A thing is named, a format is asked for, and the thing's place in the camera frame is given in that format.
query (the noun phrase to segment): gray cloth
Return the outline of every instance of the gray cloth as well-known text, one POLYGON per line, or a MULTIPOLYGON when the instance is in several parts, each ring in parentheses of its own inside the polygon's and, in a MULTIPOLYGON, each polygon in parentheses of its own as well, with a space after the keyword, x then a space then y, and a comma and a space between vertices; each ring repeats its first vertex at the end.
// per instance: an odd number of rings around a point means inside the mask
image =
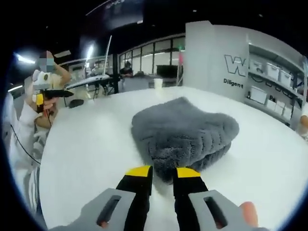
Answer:
POLYGON ((228 115, 204 112, 181 97, 138 112, 131 132, 145 163, 172 183, 176 167, 201 171, 219 160, 230 149, 239 125, 228 115))

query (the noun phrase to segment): white lab coat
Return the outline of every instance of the white lab coat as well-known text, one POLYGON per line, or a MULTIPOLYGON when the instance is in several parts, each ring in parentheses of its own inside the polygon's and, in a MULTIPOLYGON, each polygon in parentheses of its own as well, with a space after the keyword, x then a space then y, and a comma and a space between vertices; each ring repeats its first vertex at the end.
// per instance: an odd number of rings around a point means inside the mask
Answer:
POLYGON ((18 120, 13 104, 13 97, 11 94, 7 95, 2 115, 2 127, 4 128, 2 133, 6 135, 4 143, 17 188, 21 193, 22 199, 33 213, 37 209, 37 171, 39 165, 23 150, 17 141, 11 125, 20 143, 31 155, 34 144, 34 119, 37 115, 37 112, 24 102, 18 120))

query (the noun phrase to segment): shelf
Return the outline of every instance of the shelf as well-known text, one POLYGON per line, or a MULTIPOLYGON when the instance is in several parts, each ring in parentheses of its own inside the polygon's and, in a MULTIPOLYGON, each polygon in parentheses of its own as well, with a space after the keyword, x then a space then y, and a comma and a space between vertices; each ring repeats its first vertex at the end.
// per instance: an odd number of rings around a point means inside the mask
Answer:
POLYGON ((253 100, 250 100, 248 98, 245 97, 244 99, 244 103, 248 106, 251 106, 255 109, 258 109, 268 115, 270 115, 271 117, 274 117, 275 119, 279 120, 280 122, 282 123, 285 123, 285 124, 289 124, 290 123, 290 120, 286 119, 285 117, 283 117, 282 115, 274 112, 273 110, 270 110, 269 108, 267 108, 265 105, 261 104, 261 103, 258 103, 256 101, 253 101, 253 100))
POLYGON ((260 77, 264 80, 266 80, 267 82, 270 82, 272 84, 274 84, 275 86, 281 88, 282 90, 284 91, 287 91, 288 93, 294 95, 295 97, 303 100, 303 96, 301 94, 298 94, 297 92, 295 92, 295 90, 293 90, 291 87, 287 87, 286 85, 282 84, 281 82, 263 74, 263 73, 260 73, 260 72, 256 72, 256 71, 253 71, 253 70, 248 70, 248 73, 253 75, 253 76, 256 76, 256 77, 260 77))
POLYGON ((256 46, 254 44, 249 44, 249 52, 252 54, 256 54, 258 56, 262 56, 263 58, 272 60, 276 62, 278 65, 281 65, 292 72, 298 73, 300 72, 300 77, 304 77, 304 69, 301 68, 299 65, 295 64, 291 60, 277 54, 276 52, 266 50, 262 47, 256 46))

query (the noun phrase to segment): person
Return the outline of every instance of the person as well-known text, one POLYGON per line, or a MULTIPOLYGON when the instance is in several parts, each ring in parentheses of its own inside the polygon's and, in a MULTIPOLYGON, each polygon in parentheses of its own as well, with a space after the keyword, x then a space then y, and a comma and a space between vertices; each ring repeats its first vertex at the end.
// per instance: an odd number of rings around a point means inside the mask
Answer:
MULTIPOLYGON (((52 78, 52 88, 53 89, 63 89, 65 84, 71 80, 71 75, 64 68, 59 66, 54 62, 53 55, 50 51, 45 51, 39 56, 38 62, 40 71, 51 72, 52 78)), ((52 107, 48 110, 49 114, 40 113, 35 120, 35 123, 38 127, 38 130, 48 132, 51 128, 54 118, 58 113, 57 100, 53 103, 52 107)))
POLYGON ((124 88, 125 78, 133 77, 133 70, 131 69, 131 64, 127 61, 124 65, 124 68, 120 70, 120 75, 122 78, 122 89, 124 88))
MULTIPOLYGON (((46 101, 44 107, 50 107, 46 101)), ((13 104, 13 96, 8 93, 2 111, 2 139, 8 155, 12 175, 22 201, 29 211, 44 226, 39 200, 39 164, 33 155, 34 120, 38 115, 32 94, 27 94, 19 120, 13 104)))
MULTIPOLYGON (((257 228, 258 227, 258 216, 257 216, 255 205, 252 202, 247 201, 240 205, 240 209, 243 212, 243 218, 246 221, 246 223, 253 228, 257 228)), ((100 226, 103 229, 106 229, 108 228, 108 222, 103 221, 100 223, 100 226)), ((222 226, 219 223, 216 223, 216 226, 219 229, 222 228, 222 226)))
POLYGON ((302 116, 300 118, 298 133, 308 142, 308 92, 306 103, 302 108, 302 116))

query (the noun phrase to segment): table surface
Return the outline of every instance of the table surface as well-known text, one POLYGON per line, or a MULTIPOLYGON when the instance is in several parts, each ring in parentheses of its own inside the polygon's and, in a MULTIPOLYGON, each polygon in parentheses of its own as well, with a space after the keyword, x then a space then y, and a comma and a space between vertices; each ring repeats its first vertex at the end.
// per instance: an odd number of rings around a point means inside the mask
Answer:
MULTIPOLYGON (((308 145, 257 109, 186 87, 131 91, 59 111, 40 168, 40 199, 48 228, 71 223, 86 203, 116 187, 128 169, 142 166, 130 134, 132 117, 180 96, 201 110, 231 115, 240 126, 229 152, 201 172, 208 188, 237 205, 254 202, 259 225, 279 228, 305 192, 308 145)), ((144 230, 179 230, 172 186, 154 180, 150 203, 144 230)))

